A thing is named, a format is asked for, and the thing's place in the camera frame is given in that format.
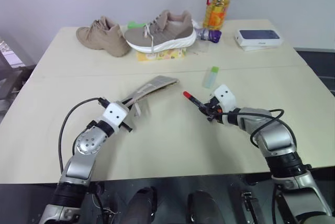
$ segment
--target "floor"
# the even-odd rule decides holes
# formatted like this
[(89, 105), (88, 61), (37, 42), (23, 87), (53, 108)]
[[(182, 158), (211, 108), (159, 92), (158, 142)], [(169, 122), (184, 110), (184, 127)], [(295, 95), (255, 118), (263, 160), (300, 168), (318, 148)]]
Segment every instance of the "floor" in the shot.
[[(325, 85), (335, 91), (335, 58), (333, 53), (299, 52)], [(251, 191), (260, 203), (266, 223), (271, 219), (271, 195), (273, 183), (270, 180), (249, 186), (244, 182), (245, 175), (215, 175), (148, 178), (140, 180), (123, 180), (105, 182), (105, 191), (102, 194), (104, 206), (110, 207), (117, 214), (113, 223), (118, 223), (127, 203), (137, 190), (146, 186), (155, 186), (158, 190), (158, 211), (155, 223), (185, 223), (186, 199), (189, 193), (195, 190), (204, 190), (216, 200), (226, 223), (252, 224), (250, 212), (246, 212), (240, 200), (242, 191)], [(328, 173), (326, 180), (317, 180), (323, 195), (334, 210), (335, 206), (335, 175), (334, 169)], [(55, 184), (43, 185), (0, 185), (0, 223), (29, 223), (36, 224), (49, 202)], [(246, 214), (245, 219), (238, 210)], [(101, 223), (97, 219), (99, 209), (87, 195), (82, 206), (81, 224)], [(277, 223), (282, 220), (277, 211)]]

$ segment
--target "beige table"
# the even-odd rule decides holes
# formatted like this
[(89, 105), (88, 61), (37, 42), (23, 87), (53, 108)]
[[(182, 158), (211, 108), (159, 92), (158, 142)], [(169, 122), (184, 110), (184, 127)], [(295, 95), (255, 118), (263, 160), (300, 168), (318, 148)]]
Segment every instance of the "beige table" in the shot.
[[(61, 30), (57, 35), (0, 125), (3, 150), (0, 183), (57, 182), (60, 176), (58, 134), (64, 116), (73, 105), (96, 96), (123, 99), (158, 73), (176, 77), (180, 83), (141, 103), (143, 115), (136, 119), (134, 132), (122, 130), (109, 138), (99, 154), (94, 180), (268, 171), (265, 159), (251, 145), (248, 134), (234, 126), (210, 124), (182, 95), (187, 90), (202, 101), (209, 98), (211, 90), (202, 88), (202, 80), (205, 69), (215, 61), (221, 69), (216, 85), (227, 84), (238, 106), (284, 109), (283, 120), (297, 137), (303, 161), (314, 167), (335, 165), (335, 99), (288, 45), (259, 51), (259, 54), (231, 47), (239, 52), (240, 60), (235, 61), (224, 54), (225, 42), (230, 40), (227, 38), (223, 46), (217, 46), (223, 48), (222, 58), (202, 53), (188, 54), (184, 60), (139, 63), (135, 56), (107, 58), (103, 52), (94, 54), (96, 51), (87, 51), (90, 53), (80, 61), (75, 52), (83, 49), (73, 40), (62, 48), (63, 52), (72, 52), (67, 55), (70, 66), (61, 68), (63, 57), (56, 60), (58, 49), (54, 45), (62, 40), (59, 35), (69, 36), (70, 31), (75, 29)], [(209, 59), (203, 61), (203, 66), (185, 64), (193, 63), (190, 60), (193, 57), (202, 61), (201, 56)], [(122, 60), (130, 66), (124, 73)], [(52, 62), (58, 70), (51, 68)], [(111, 64), (110, 72), (104, 63)], [(71, 156), (75, 136), (102, 112), (101, 106), (91, 102), (73, 113), (63, 135), (64, 161)]]

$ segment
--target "beige sneaker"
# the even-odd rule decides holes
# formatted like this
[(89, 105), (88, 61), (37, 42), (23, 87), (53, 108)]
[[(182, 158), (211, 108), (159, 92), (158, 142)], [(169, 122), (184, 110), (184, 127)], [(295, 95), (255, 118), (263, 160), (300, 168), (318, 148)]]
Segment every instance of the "beige sneaker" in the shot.
[(104, 49), (114, 57), (121, 57), (130, 50), (120, 26), (105, 16), (95, 20), (89, 28), (79, 28), (76, 36), (83, 46), (93, 50)]
[(154, 53), (191, 46), (196, 38), (189, 12), (173, 15), (164, 10), (153, 22), (125, 32), (129, 45), (137, 51)]

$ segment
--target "yellow liquid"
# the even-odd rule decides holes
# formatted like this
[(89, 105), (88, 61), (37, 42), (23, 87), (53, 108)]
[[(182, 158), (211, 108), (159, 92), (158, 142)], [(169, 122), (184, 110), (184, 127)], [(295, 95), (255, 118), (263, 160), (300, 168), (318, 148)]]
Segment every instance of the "yellow liquid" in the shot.
[(209, 30), (220, 30), (224, 24), (230, 0), (212, 0), (207, 5), (203, 27)]

